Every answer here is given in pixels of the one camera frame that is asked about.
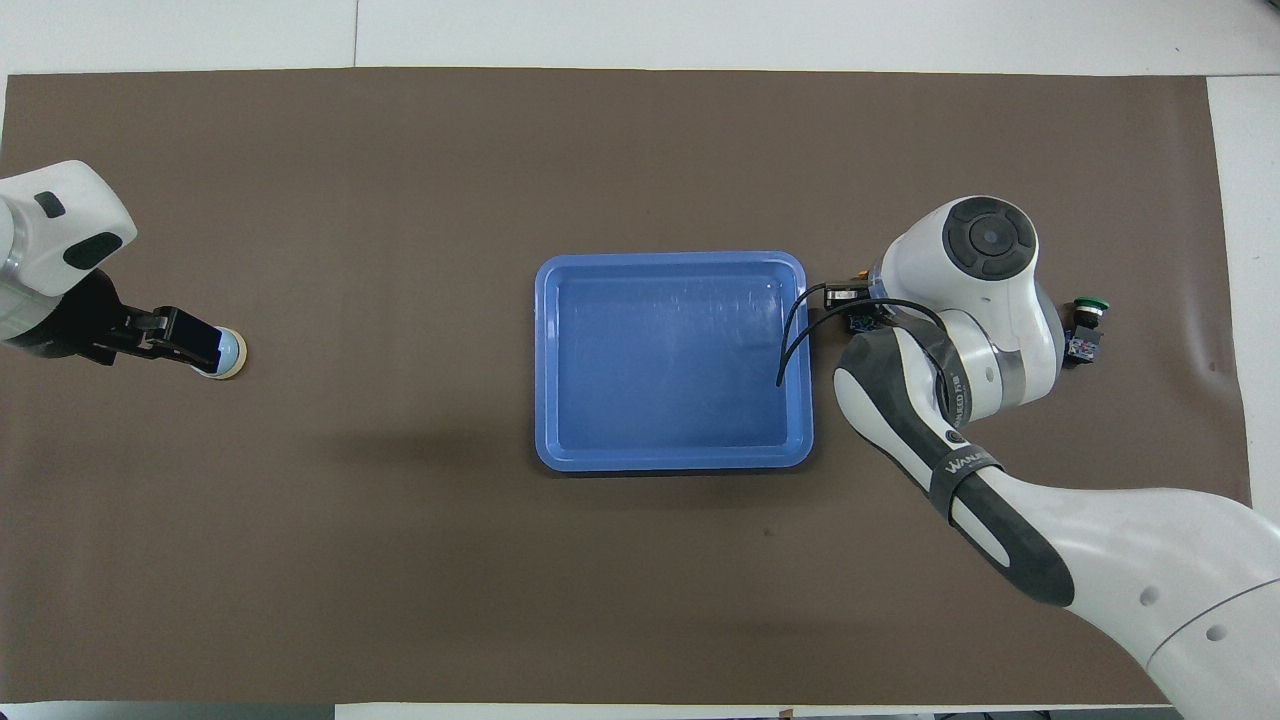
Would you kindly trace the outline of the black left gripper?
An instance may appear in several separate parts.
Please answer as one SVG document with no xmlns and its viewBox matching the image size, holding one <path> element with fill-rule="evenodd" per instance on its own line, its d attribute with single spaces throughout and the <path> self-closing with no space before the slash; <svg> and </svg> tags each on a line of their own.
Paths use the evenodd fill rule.
<svg viewBox="0 0 1280 720">
<path fill-rule="evenodd" d="M 170 309 L 170 350 L 148 345 L 154 313 L 128 306 L 104 270 L 92 270 L 67 293 L 35 328 L 20 334 L 20 350 L 36 357 L 81 356 L 113 364 L 118 354 L 145 359 L 180 360 L 195 369 L 218 369 L 221 332 L 179 309 Z"/>
</svg>

